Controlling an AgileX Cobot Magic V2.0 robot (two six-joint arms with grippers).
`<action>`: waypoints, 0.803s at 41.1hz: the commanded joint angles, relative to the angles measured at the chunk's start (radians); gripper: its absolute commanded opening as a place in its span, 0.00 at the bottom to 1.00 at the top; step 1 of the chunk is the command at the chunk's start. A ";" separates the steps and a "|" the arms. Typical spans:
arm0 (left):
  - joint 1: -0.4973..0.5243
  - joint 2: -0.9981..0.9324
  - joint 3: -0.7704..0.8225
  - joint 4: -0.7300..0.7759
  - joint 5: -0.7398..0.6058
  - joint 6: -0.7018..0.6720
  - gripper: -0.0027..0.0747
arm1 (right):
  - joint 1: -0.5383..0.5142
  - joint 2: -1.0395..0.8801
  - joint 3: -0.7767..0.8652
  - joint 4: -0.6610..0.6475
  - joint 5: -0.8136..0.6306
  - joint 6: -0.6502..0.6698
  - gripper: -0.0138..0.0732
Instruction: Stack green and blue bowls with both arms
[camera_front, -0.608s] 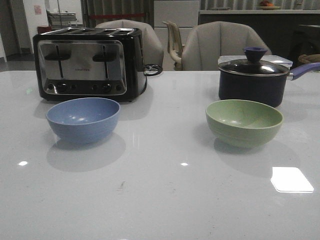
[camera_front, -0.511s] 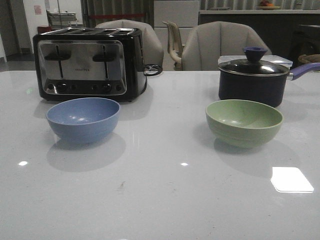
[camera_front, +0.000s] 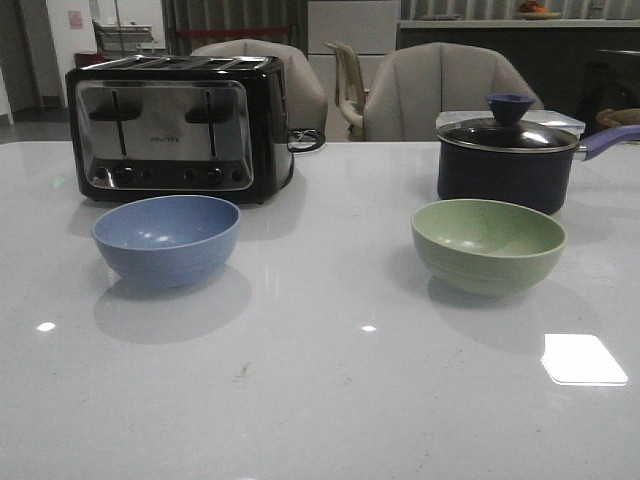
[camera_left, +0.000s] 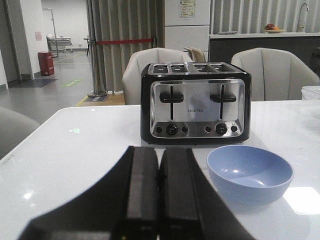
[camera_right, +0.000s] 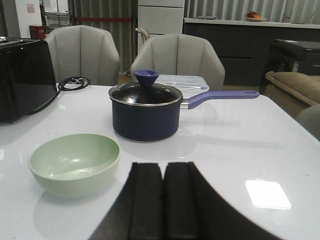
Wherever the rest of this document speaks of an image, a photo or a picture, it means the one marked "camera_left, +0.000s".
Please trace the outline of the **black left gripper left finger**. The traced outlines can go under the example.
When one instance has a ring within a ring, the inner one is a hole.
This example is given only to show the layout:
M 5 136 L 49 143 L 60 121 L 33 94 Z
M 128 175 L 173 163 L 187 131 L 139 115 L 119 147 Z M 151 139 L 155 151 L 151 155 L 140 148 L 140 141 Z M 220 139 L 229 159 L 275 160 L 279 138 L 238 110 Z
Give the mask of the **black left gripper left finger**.
M 69 202 L 32 219 L 21 240 L 155 240 L 158 158 L 129 146 L 111 170 Z

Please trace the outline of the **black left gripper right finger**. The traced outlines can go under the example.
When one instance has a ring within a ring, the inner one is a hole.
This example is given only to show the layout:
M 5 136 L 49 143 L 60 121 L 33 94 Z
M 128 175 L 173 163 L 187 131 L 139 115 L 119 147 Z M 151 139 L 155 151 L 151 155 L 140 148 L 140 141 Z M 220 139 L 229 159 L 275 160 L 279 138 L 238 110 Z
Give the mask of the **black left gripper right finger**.
M 213 189 L 190 148 L 164 151 L 159 194 L 162 240 L 253 239 Z

